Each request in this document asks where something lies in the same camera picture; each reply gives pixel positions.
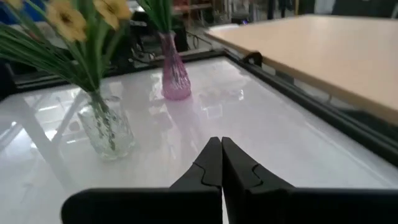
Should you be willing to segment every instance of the light wood tabletop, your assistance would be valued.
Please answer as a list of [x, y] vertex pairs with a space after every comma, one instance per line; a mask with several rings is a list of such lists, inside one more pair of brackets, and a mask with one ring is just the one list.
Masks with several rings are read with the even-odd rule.
[[398, 21], [300, 16], [206, 36], [398, 124]]

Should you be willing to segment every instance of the white tabletop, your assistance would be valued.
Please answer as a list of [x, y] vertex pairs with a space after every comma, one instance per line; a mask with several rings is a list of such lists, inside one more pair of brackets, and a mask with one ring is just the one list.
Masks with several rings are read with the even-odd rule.
[[396, 168], [233, 62], [202, 60], [187, 69], [193, 94], [185, 101], [163, 99], [160, 69], [104, 81], [137, 139], [119, 161], [98, 158], [74, 112], [62, 124], [78, 88], [1, 102], [0, 128], [14, 122], [0, 142], [0, 223], [60, 223], [64, 200], [87, 188], [169, 187], [212, 136], [231, 137], [295, 186], [398, 188]]

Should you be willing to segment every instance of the clear glass vase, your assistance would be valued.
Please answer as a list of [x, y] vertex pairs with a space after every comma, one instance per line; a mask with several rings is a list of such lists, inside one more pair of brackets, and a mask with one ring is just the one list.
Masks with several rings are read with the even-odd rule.
[[191, 82], [185, 65], [175, 48], [175, 33], [160, 33], [159, 35], [165, 57], [162, 77], [163, 96], [168, 100], [184, 100], [191, 95]]
[[134, 136], [118, 97], [102, 98], [97, 91], [88, 93], [88, 103], [78, 117], [91, 145], [103, 159], [124, 157], [132, 149]]

